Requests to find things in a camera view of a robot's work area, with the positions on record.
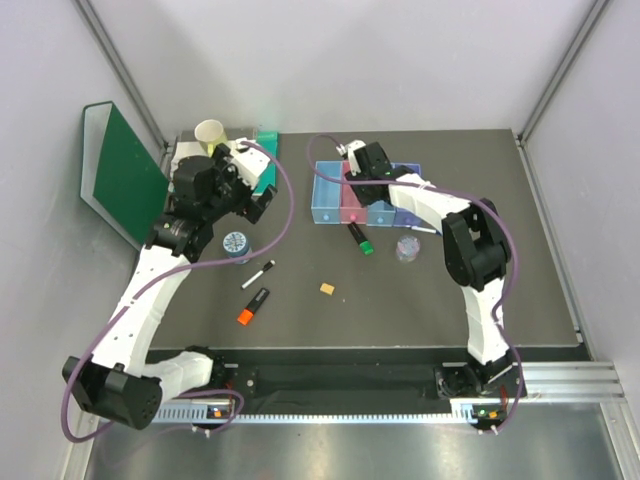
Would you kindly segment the white blue marker pen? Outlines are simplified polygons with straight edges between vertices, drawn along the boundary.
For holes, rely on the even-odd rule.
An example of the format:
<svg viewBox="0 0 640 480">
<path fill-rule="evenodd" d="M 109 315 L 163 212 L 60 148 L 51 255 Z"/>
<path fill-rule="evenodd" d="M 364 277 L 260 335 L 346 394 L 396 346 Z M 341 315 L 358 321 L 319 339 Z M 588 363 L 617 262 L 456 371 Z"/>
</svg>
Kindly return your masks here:
<svg viewBox="0 0 640 480">
<path fill-rule="evenodd" d="M 417 232 L 422 232 L 422 233 L 428 233 L 428 234 L 434 234 L 434 235 L 438 235 L 438 231 L 433 229 L 433 228 L 428 228 L 428 227 L 420 227 L 420 226 L 411 226 L 409 227 L 412 231 L 417 231 Z"/>
</svg>

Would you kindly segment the green black highlighter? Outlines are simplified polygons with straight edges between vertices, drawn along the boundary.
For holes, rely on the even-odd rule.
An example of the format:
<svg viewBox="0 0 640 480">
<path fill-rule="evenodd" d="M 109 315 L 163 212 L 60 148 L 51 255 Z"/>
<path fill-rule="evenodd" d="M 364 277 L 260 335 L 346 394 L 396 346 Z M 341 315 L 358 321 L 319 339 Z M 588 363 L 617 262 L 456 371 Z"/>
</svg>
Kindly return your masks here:
<svg viewBox="0 0 640 480">
<path fill-rule="evenodd" d="M 366 256 L 373 254 L 374 248 L 359 225 L 355 222 L 351 222 L 347 227 L 363 254 Z"/>
</svg>

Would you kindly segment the pink drawer box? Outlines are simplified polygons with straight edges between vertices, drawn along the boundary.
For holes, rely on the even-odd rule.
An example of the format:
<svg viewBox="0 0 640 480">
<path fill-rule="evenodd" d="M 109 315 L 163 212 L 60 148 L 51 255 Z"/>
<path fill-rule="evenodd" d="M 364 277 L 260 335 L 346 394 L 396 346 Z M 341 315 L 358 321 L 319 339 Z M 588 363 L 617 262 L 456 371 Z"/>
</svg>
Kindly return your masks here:
<svg viewBox="0 0 640 480">
<path fill-rule="evenodd" d="M 342 224 L 356 223 L 364 225 L 368 211 L 357 199 L 352 187 L 341 185 L 340 222 Z"/>
</svg>

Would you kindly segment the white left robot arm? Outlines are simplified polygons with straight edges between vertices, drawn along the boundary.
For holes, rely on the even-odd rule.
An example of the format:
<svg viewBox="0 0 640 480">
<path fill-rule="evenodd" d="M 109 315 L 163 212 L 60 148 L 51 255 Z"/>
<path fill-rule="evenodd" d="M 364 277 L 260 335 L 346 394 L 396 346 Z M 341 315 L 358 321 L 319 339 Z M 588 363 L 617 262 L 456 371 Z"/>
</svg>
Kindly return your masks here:
<svg viewBox="0 0 640 480">
<path fill-rule="evenodd" d="M 256 223 L 274 199 L 273 186 L 260 196 L 254 192 L 275 162 L 247 139 L 179 161 L 165 210 L 151 227 L 112 319 L 81 357 L 69 357 L 63 366 L 64 427 L 70 400 L 86 413 L 142 430 L 168 400 L 192 389 L 209 397 L 224 390 L 227 374 L 204 347 L 155 364 L 147 363 L 147 354 L 181 283 L 203 267 L 200 257 L 214 224 L 230 213 Z"/>
</svg>

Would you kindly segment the blue round lidded jar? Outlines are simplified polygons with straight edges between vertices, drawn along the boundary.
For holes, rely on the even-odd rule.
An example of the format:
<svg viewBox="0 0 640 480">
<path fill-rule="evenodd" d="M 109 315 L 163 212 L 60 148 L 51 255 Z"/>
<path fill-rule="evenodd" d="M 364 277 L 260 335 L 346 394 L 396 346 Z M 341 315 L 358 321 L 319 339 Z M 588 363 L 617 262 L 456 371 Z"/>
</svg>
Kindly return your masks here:
<svg viewBox="0 0 640 480">
<path fill-rule="evenodd" d="M 248 255 L 252 248 L 248 237 L 239 231 L 228 233 L 222 240 L 222 246 L 229 258 L 235 259 L 235 263 L 243 265 L 249 262 Z"/>
</svg>

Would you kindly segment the white paper stack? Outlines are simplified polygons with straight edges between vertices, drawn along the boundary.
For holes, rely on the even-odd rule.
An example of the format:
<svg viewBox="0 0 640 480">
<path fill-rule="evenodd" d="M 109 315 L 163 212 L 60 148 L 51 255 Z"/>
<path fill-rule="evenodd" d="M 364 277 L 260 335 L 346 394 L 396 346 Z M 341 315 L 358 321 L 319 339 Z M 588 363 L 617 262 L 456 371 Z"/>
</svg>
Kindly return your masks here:
<svg viewBox="0 0 640 480">
<path fill-rule="evenodd" d="M 170 162 L 170 176 L 178 169 L 180 162 L 192 156 L 207 156 L 205 149 L 197 140 L 194 141 L 178 141 L 174 148 L 174 155 Z"/>
</svg>

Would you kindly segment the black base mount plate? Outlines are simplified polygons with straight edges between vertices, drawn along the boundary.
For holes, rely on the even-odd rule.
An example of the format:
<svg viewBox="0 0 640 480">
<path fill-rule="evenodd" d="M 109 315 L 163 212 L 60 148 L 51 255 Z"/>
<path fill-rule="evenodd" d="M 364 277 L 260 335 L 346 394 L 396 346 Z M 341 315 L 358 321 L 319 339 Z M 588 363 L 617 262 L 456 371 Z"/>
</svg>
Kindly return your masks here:
<svg viewBox="0 0 640 480">
<path fill-rule="evenodd" d="M 218 367 L 211 388 L 231 387 L 250 399 L 292 394 L 357 392 L 366 397 L 407 393 L 412 398 L 507 397 L 522 381 L 511 368 L 494 381 L 482 381 L 466 366 L 433 364 L 241 365 Z"/>
</svg>

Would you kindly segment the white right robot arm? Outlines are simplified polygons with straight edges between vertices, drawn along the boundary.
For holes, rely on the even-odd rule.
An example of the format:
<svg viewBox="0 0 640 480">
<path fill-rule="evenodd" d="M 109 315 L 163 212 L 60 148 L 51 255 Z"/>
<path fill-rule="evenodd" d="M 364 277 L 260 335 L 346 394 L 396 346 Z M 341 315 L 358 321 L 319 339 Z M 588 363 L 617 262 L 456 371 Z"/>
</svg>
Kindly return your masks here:
<svg viewBox="0 0 640 480">
<path fill-rule="evenodd" d="M 446 270 L 462 290 L 469 337 L 466 363 L 436 370 L 440 395 L 492 394 L 514 362 L 502 309 L 512 250 L 493 203 L 437 189 L 413 169 L 392 165 L 377 142 L 355 140 L 336 150 L 348 162 L 344 178 L 362 205 L 383 201 L 406 210 L 442 238 Z"/>
</svg>

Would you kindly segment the clear plastic pin jar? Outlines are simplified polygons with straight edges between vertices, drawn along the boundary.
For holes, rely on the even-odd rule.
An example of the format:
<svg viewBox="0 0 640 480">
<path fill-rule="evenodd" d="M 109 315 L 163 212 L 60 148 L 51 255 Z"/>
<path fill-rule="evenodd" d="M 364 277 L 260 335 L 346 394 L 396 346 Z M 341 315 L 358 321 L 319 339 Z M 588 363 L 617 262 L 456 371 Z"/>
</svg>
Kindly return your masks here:
<svg viewBox="0 0 640 480">
<path fill-rule="evenodd" d="M 401 263 L 413 262 L 420 252 L 420 241 L 413 235 L 403 235 L 396 244 L 396 257 Z"/>
</svg>

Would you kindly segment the white black marker pen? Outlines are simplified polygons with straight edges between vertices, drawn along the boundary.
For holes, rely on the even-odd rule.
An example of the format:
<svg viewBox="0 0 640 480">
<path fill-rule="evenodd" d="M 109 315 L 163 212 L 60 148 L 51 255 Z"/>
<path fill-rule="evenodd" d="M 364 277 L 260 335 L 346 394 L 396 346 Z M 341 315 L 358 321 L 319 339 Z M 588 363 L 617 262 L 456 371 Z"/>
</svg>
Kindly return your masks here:
<svg viewBox="0 0 640 480">
<path fill-rule="evenodd" d="M 246 290 L 250 285 L 252 285 L 255 281 L 257 281 L 262 275 L 264 275 L 267 271 L 269 271 L 276 264 L 275 260 L 269 260 L 265 263 L 262 268 L 257 271 L 254 275 L 252 275 L 249 279 L 247 279 L 242 285 L 241 289 Z"/>
</svg>

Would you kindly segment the small tan eraser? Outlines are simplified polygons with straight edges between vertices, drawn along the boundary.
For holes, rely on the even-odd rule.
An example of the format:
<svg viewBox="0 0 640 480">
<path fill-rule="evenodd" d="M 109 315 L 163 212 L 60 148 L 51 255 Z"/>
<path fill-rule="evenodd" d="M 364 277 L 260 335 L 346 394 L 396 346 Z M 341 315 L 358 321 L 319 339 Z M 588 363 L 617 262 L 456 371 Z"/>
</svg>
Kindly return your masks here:
<svg viewBox="0 0 640 480">
<path fill-rule="evenodd" d="M 327 283 L 323 283 L 320 287 L 320 291 L 328 295 L 332 295 L 334 293 L 334 290 L 335 287 Z"/>
</svg>

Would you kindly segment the cream yellow mug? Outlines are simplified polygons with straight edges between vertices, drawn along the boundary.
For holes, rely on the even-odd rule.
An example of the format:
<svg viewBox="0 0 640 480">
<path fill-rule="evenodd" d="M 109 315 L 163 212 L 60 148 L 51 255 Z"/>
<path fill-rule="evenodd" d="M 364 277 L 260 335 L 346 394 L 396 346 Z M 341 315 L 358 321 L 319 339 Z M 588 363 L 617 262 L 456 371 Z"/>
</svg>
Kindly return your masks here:
<svg viewBox="0 0 640 480">
<path fill-rule="evenodd" d="M 223 124 L 215 119 L 201 121 L 194 128 L 194 136 L 208 156 L 213 154 L 218 145 L 228 141 Z"/>
</svg>

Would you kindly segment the purple drawer box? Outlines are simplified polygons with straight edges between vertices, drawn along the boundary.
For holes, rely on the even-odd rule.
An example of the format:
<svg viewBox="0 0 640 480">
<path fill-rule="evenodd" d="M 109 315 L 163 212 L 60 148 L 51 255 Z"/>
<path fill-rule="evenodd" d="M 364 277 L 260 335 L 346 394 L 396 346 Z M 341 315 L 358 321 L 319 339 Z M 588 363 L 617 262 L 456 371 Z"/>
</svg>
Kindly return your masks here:
<svg viewBox="0 0 640 480">
<path fill-rule="evenodd" d="M 417 163 L 404 163 L 404 166 L 413 170 L 416 174 L 421 174 L 421 166 Z M 413 227 L 421 226 L 423 221 L 412 214 L 410 211 L 402 208 L 396 208 L 393 226 L 394 227 Z"/>
</svg>

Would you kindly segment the orange black highlighter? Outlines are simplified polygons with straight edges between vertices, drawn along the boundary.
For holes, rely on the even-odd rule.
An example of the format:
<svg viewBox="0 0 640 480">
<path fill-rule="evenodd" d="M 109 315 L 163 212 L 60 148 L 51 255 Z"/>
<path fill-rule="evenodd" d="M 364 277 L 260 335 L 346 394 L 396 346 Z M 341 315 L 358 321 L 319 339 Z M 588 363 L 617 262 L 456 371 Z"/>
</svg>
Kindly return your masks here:
<svg viewBox="0 0 640 480">
<path fill-rule="evenodd" d="M 237 317 L 237 322 L 243 326 L 247 326 L 269 295 L 269 289 L 261 288 Z"/>
</svg>

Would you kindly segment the green binder folder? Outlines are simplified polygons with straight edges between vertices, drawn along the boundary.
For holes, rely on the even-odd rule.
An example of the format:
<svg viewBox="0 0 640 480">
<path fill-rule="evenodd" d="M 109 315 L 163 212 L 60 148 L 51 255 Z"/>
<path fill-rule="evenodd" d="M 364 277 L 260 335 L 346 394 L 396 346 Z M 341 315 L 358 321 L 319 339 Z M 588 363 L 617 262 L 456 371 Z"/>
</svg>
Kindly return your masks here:
<svg viewBox="0 0 640 480">
<path fill-rule="evenodd" d="M 80 198 L 134 248 L 164 208 L 168 179 L 112 101 L 82 110 Z"/>
</svg>

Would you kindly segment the teal green notebook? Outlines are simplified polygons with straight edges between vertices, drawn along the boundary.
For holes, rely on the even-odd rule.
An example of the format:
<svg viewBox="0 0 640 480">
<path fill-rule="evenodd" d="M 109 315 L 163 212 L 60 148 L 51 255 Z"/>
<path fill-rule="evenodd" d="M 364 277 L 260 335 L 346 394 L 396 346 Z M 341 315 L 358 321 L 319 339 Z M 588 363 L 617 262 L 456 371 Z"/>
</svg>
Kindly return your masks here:
<svg viewBox="0 0 640 480">
<path fill-rule="evenodd" d="M 278 156 L 278 140 L 279 133 L 276 131 L 259 131 L 256 135 L 256 142 L 274 157 Z M 255 196 L 262 195 L 268 186 L 276 186 L 276 173 L 276 166 L 269 163 L 254 191 Z"/>
</svg>

